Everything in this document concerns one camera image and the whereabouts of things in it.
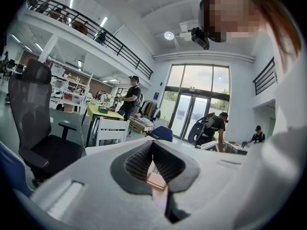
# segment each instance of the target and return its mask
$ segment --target wooden pallet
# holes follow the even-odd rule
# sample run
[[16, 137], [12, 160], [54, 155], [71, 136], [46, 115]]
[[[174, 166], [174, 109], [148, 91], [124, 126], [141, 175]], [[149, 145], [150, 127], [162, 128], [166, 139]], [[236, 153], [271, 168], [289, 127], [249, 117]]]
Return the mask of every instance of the wooden pallet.
[[134, 130], [138, 131], [140, 134], [146, 134], [145, 131], [143, 131], [142, 129], [136, 127], [135, 125], [133, 125], [132, 123], [129, 124], [130, 127], [132, 127]]

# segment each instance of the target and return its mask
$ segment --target brown hair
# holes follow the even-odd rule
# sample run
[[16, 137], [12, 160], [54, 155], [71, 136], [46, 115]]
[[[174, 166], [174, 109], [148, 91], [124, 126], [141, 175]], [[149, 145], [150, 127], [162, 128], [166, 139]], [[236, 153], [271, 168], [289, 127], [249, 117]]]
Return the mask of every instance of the brown hair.
[[259, 9], [262, 17], [271, 26], [274, 33], [279, 51], [284, 63], [285, 55], [289, 54], [286, 51], [285, 45], [282, 42], [282, 37], [286, 34], [293, 45], [296, 56], [301, 50], [301, 42], [299, 34], [293, 25], [289, 15], [284, 9], [284, 5], [280, 0], [252, 0], [256, 7]]

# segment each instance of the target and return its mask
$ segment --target door frame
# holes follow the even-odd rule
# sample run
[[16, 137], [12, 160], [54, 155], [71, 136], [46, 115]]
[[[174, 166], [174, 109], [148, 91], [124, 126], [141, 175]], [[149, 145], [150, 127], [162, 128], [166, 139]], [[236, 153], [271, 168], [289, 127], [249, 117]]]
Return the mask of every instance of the door frame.
[[204, 114], [203, 114], [204, 116], [209, 111], [210, 102], [211, 101], [210, 101], [210, 97], [205, 97], [205, 96], [202, 96], [202, 95], [196, 95], [196, 94], [184, 93], [184, 92], [178, 93], [178, 97], [177, 97], [177, 101], [176, 101], [176, 104], [175, 104], [175, 107], [174, 107], [174, 110], [173, 110], [173, 113], [172, 113], [172, 117], [171, 117], [171, 120], [170, 120], [169, 125], [168, 125], [168, 128], [170, 128], [170, 129], [173, 126], [173, 123], [174, 123], [174, 120], [175, 120], [175, 116], [176, 116], [176, 113], [177, 113], [177, 110], [178, 110], [180, 98], [181, 98], [182, 95], [190, 96], [191, 100], [190, 100], [190, 103], [189, 103], [189, 106], [188, 106], [186, 118], [184, 120], [182, 129], [181, 129], [181, 132], [180, 132], [180, 136], [174, 135], [174, 137], [179, 139], [179, 140], [182, 140], [184, 142], [189, 143], [188, 140], [185, 139], [184, 137], [186, 136], [187, 129], [188, 129], [190, 121], [191, 121], [191, 117], [192, 117], [192, 113], [193, 113], [193, 110], [194, 110], [196, 98], [202, 98], [202, 99], [206, 99], [207, 100], [206, 108], [205, 108]]

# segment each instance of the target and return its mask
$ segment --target white chair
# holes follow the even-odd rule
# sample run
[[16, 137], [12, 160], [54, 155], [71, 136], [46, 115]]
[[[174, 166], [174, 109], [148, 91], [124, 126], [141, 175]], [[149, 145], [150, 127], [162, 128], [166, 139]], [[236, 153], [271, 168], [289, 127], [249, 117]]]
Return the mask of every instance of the white chair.
[[100, 140], [118, 139], [118, 142], [125, 142], [130, 121], [117, 121], [101, 118], [98, 125], [96, 146]]

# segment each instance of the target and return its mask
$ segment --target gray floor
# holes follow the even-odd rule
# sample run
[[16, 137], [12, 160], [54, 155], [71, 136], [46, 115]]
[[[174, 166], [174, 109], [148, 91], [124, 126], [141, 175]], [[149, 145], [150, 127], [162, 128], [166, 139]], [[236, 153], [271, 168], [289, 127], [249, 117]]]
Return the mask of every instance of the gray floor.
[[[3, 86], [0, 86], [0, 140], [9, 148], [11, 149], [16, 155], [18, 154], [18, 148], [19, 148], [19, 137], [16, 129], [16, 125], [12, 116], [12, 110], [11, 106], [9, 104], [6, 104], [4, 99], [6, 97], [6, 94], [8, 92], [7, 88], [7, 81], [5, 81]], [[57, 111], [54, 109], [50, 109], [50, 116], [53, 118], [53, 123], [51, 124], [52, 135], [56, 136], [62, 136], [63, 127], [59, 126], [58, 123], [62, 121], [66, 121], [72, 124], [77, 125], [78, 130], [77, 131], [68, 131], [67, 140], [76, 142], [80, 145], [82, 145], [82, 137], [80, 132], [80, 123], [82, 121], [83, 115], [79, 114], [70, 114], [62, 111]], [[89, 128], [89, 117], [85, 119], [83, 125], [82, 125], [82, 131], [83, 131], [83, 140], [84, 144], [86, 144], [87, 139], [87, 133]], [[130, 137], [126, 138], [126, 141], [130, 140], [136, 140], [145, 137], [145, 135], [140, 134], [139, 132], [135, 131], [134, 129], [130, 128], [131, 134]], [[90, 138], [89, 146], [95, 146], [95, 139]], [[182, 142], [180, 140], [174, 139], [174, 143], [184, 145], [187, 147], [193, 148], [192, 145]], [[26, 172], [26, 180], [28, 185], [34, 189], [34, 186], [32, 184], [33, 175], [31, 170], [28, 168]]]

